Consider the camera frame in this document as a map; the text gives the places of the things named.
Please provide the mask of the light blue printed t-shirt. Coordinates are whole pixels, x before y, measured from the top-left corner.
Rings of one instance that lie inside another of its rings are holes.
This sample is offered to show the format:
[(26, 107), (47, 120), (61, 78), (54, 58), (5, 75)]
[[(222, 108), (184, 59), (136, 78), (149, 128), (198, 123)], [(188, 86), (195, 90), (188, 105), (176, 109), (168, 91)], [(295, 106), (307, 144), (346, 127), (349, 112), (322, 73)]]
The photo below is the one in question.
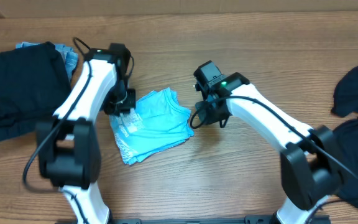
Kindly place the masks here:
[(109, 117), (123, 162), (133, 165), (152, 154), (184, 143), (194, 136), (191, 110), (181, 106), (171, 88), (151, 91), (136, 101), (128, 114)]

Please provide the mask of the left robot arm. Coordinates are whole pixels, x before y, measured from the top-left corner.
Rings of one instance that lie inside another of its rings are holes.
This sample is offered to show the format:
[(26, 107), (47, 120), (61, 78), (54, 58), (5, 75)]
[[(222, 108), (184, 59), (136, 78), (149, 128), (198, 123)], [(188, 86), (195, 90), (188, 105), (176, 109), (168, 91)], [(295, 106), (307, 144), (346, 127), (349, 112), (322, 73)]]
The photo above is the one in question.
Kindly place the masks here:
[(68, 200), (77, 223), (113, 222), (103, 202), (98, 178), (101, 153), (95, 122), (100, 111), (124, 115), (135, 108), (135, 90), (129, 88), (134, 63), (124, 44), (90, 48), (74, 89), (50, 119), (36, 125), (40, 175)]

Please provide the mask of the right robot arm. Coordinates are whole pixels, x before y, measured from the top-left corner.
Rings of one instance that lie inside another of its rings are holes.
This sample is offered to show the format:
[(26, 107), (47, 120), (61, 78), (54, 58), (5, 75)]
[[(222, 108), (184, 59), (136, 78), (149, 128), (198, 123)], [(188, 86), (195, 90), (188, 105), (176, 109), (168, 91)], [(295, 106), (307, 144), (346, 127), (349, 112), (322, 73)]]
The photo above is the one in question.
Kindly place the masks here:
[(343, 155), (334, 133), (297, 121), (269, 102), (240, 73), (223, 74), (212, 61), (194, 72), (195, 89), (201, 92), (194, 115), (201, 125), (219, 123), (230, 116), (256, 130), (280, 156), (282, 188), (287, 196), (272, 215), (247, 215), (245, 223), (330, 223), (316, 213), (347, 182)]

